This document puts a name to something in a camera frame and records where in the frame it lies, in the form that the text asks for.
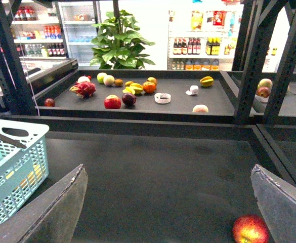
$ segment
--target black tray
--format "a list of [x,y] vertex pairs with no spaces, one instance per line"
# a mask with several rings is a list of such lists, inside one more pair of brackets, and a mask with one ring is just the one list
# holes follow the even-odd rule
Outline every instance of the black tray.
[[[242,72],[232,71],[228,72],[228,75],[233,79],[235,84],[240,87]],[[274,81],[275,76],[275,73],[264,72],[262,73],[261,78],[269,78]],[[255,117],[256,122],[262,123],[266,106],[266,103],[262,103],[257,99],[253,101],[253,108],[256,112],[251,111],[251,115]],[[275,123],[279,125],[296,125],[296,73],[293,74],[292,82],[290,83],[290,92],[284,97],[279,116],[277,117]]]
[[[150,77],[158,79],[156,92],[169,93],[172,100],[169,104],[158,104],[154,101],[154,94],[138,95],[133,108],[122,104],[121,109],[105,109],[104,99],[111,94],[122,97],[123,87],[106,87],[99,84],[96,76],[99,72],[106,72],[124,81],[132,80],[140,84]],[[64,117],[91,117],[109,119],[136,120],[166,120],[171,122],[203,122],[203,123],[232,123],[237,94],[234,82],[224,73],[217,71],[145,71],[145,70],[90,70],[75,71],[59,82],[48,87],[36,95],[41,115]],[[69,91],[77,79],[83,75],[91,75],[97,90],[93,97],[83,100]],[[216,81],[210,88],[201,88],[199,80],[205,76],[212,76]],[[189,96],[185,92],[191,85],[199,86],[199,94]],[[46,98],[54,98],[56,107],[44,107]],[[205,104],[209,108],[208,114],[193,113],[193,107]]]
[[234,243],[235,219],[261,215],[254,165],[293,184],[256,126],[7,118],[50,126],[50,173],[32,198],[85,165],[89,182],[74,242]]
[[296,126],[257,126],[296,182]]

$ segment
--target dragon fruit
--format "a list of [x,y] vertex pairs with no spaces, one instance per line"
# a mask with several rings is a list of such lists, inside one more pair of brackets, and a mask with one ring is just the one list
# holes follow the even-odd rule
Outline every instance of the dragon fruit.
[[77,94],[77,96],[83,98],[89,98],[93,95],[93,93],[96,91],[95,84],[91,82],[81,82],[76,83],[76,85],[72,86],[70,88],[70,91]]

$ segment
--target orange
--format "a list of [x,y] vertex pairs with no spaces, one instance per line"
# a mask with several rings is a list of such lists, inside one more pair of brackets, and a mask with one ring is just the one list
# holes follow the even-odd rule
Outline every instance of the orange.
[[152,94],[156,90],[156,85],[153,82],[145,82],[143,85],[144,92]]

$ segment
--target snack package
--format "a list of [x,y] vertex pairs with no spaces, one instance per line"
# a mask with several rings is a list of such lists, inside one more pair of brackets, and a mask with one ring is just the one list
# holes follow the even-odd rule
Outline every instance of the snack package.
[[192,11],[191,29],[201,31],[202,22],[203,22],[203,13],[200,13],[198,10]]
[[214,11],[213,25],[224,26],[225,15],[225,11]]

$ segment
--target display cooler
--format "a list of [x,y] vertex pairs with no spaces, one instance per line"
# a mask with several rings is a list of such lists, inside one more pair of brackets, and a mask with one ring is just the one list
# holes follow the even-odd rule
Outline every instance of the display cooler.
[[78,60],[80,69],[98,69],[90,66],[90,60],[91,40],[97,34],[92,25],[100,21],[99,2],[61,2],[58,6],[69,57]]

